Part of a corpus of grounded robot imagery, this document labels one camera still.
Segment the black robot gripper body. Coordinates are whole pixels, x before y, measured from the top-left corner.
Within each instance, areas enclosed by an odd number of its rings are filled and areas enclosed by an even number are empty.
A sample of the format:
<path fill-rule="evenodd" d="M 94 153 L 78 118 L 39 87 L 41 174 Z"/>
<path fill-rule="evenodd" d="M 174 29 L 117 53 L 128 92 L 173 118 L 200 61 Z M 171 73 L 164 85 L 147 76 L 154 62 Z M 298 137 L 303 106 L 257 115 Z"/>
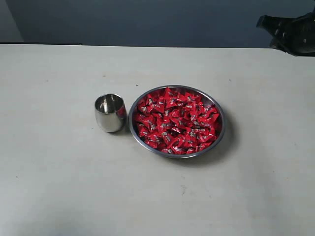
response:
<path fill-rule="evenodd" d="M 297 18 L 260 16 L 257 28 L 271 36 L 270 47 L 297 57 L 315 55 L 315 12 Z"/>

